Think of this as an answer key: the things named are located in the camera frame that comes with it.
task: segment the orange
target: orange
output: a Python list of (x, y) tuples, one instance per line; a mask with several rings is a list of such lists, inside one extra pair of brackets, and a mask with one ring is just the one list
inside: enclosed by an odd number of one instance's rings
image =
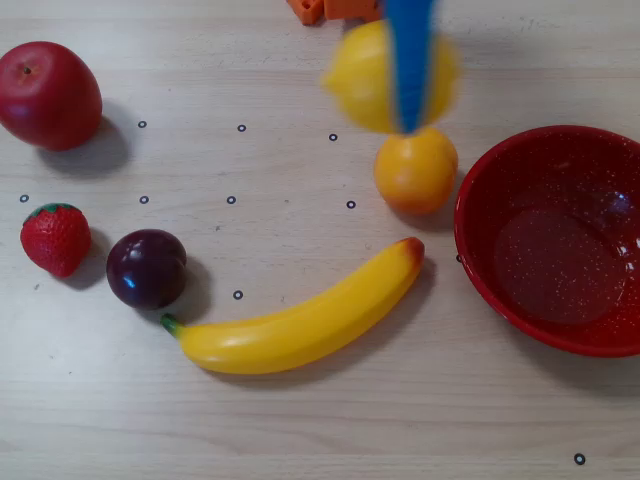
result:
[(382, 145), (374, 168), (382, 198), (402, 213), (432, 213), (446, 202), (458, 170), (458, 153), (432, 127), (416, 135), (392, 135)]

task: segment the red bowl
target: red bowl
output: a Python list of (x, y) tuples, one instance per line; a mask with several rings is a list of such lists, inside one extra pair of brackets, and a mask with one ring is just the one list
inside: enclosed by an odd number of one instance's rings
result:
[(487, 152), (455, 238), (484, 299), (526, 334), (596, 357), (640, 353), (640, 144), (554, 126)]

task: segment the orange toy block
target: orange toy block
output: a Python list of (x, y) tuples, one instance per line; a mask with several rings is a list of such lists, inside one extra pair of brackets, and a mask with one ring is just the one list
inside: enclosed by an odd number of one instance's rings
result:
[(313, 25), (324, 11), (324, 0), (287, 0), (303, 25)]
[(382, 8), (378, 0), (324, 0), (327, 20), (362, 18), (367, 22), (380, 20)]

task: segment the bowl rim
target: bowl rim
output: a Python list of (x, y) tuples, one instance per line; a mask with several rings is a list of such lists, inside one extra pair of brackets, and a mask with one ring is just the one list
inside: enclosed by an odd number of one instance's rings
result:
[(485, 168), (496, 160), (500, 153), (513, 148), (516, 145), (521, 144), (524, 141), (529, 141), (532, 138), (539, 138), (541, 136), (547, 136), (549, 134), (575, 134), (586, 133), (589, 135), (597, 135), (600, 137), (608, 137), (610, 140), (616, 143), (625, 143), (627, 146), (634, 145), (634, 148), (640, 152), (640, 143), (630, 138), (618, 135), (617, 133), (603, 130), (600, 128), (586, 127), (581, 125), (550, 125), (546, 127), (534, 128), (525, 132), (513, 135), (506, 140), (498, 143), (492, 147), (487, 153), (482, 155), (480, 159), (471, 167), (469, 173), (465, 176), (460, 190), (458, 192), (458, 198), (454, 211), (454, 238), (458, 255), (462, 266), (471, 280), (471, 283), (475, 289), (480, 293), (482, 298), (502, 317), (504, 317), (509, 323), (520, 329), (530, 337), (539, 340), (546, 345), (549, 345), (560, 350), (564, 350), (570, 353), (576, 353), (579, 355), (585, 355), (589, 357), (628, 357), (632, 355), (640, 354), (640, 342), (638, 345), (627, 347), (595, 347), (590, 345), (583, 345), (581, 343), (572, 342), (570, 340), (559, 338), (552, 335), (527, 320), (521, 318), (513, 310), (508, 308), (502, 303), (496, 295), (493, 294), (491, 289), (487, 286), (484, 280), (479, 274), (477, 265), (474, 263), (469, 252), (469, 246), (465, 237), (465, 225), (464, 225), (464, 211), (469, 198), (469, 193), (473, 187), (475, 180), (481, 175)]

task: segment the banana stem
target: banana stem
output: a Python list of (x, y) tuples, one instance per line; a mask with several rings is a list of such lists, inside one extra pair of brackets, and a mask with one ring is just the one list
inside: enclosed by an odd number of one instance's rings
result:
[(182, 333), (182, 330), (184, 330), (184, 327), (180, 325), (178, 320), (176, 320), (176, 317), (169, 313), (165, 313), (162, 316), (162, 326), (175, 338), (180, 338), (180, 334)]

